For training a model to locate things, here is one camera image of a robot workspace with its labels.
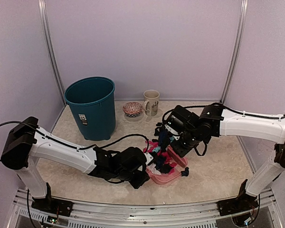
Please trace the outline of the pink dustpan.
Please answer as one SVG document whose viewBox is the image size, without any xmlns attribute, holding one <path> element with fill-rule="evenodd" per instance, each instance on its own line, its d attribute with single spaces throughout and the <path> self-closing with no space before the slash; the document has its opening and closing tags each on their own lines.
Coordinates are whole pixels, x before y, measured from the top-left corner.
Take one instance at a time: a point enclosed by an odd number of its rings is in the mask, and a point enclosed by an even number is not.
<svg viewBox="0 0 285 228">
<path fill-rule="evenodd" d="M 167 174 L 161 173 L 159 170 L 155 168 L 155 164 L 147 166 L 146 171 L 150 179 L 159 185 L 167 184 L 181 176 L 181 172 L 175 168 L 171 170 L 171 173 Z"/>
</svg>

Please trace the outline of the pink hand brush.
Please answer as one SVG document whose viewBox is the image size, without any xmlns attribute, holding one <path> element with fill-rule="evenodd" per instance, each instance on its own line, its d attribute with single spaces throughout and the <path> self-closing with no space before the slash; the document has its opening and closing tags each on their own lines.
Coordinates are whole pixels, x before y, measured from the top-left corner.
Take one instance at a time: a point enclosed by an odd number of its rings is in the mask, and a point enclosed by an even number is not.
<svg viewBox="0 0 285 228">
<path fill-rule="evenodd" d="M 167 147 L 167 153 L 168 155 L 182 168 L 186 168 L 188 165 L 188 161 L 186 158 L 181 158 L 179 155 L 177 155 L 171 146 Z"/>
</svg>

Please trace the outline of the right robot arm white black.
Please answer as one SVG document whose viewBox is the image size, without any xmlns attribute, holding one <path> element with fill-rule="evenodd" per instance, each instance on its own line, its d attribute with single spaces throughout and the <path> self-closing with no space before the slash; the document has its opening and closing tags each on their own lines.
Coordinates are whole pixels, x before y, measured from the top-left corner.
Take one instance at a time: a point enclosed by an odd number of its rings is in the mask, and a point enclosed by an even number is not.
<svg viewBox="0 0 285 228">
<path fill-rule="evenodd" d="M 242 183 L 234 199 L 236 210 L 243 211 L 261 191 L 285 171 L 285 114 L 261 115 L 236 111 L 221 103 L 201 106 L 200 115 L 189 107 L 177 105 L 162 117 L 162 129 L 175 139 L 171 142 L 174 152 L 184 157 L 191 150 L 204 156 L 212 137 L 244 136 L 275 143 L 273 155 L 249 180 Z M 197 149 L 204 144 L 204 152 Z"/>
</svg>

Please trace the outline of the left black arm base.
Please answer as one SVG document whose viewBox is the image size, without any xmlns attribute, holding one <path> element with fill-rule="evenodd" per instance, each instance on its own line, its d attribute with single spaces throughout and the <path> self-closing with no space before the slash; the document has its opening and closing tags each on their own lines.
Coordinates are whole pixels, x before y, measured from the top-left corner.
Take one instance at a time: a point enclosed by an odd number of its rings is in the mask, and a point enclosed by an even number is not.
<svg viewBox="0 0 285 228">
<path fill-rule="evenodd" d="M 51 195 L 51 187 L 48 183 L 46 183 L 46 187 L 47 194 L 44 198 L 32 198 L 32 208 L 58 216 L 70 217 L 74 203 L 65 199 L 53 198 Z"/>
</svg>

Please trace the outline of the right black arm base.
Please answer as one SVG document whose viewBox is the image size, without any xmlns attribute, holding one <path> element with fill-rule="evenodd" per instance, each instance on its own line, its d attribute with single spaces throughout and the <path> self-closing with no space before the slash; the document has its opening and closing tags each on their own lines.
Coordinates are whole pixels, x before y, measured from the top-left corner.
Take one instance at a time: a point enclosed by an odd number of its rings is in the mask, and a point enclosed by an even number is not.
<svg viewBox="0 0 285 228">
<path fill-rule="evenodd" d="M 220 200 L 217 202 L 220 216 L 248 211 L 259 206 L 257 197 L 247 195 L 245 189 L 246 183 L 247 179 L 242 182 L 239 193 L 235 198 Z"/>
</svg>

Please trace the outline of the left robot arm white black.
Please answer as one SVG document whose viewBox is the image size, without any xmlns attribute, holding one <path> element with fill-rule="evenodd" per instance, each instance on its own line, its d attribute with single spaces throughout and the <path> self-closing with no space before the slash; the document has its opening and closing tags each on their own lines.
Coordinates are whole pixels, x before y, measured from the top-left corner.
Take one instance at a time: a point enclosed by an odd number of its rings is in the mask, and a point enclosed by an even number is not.
<svg viewBox="0 0 285 228">
<path fill-rule="evenodd" d="M 150 178 L 147 165 L 152 156 L 140 148 L 129 147 L 118 152 L 108 150 L 107 146 L 74 144 L 40 127 L 33 116 L 22 122 L 4 122 L 0 127 L 8 124 L 15 124 L 15 127 L 8 134 L 0 162 L 17 173 L 33 199 L 46 211 L 53 211 L 57 200 L 51 196 L 50 186 L 39 174 L 34 158 L 54 161 L 109 183 L 129 182 L 134 189 Z"/>
</svg>

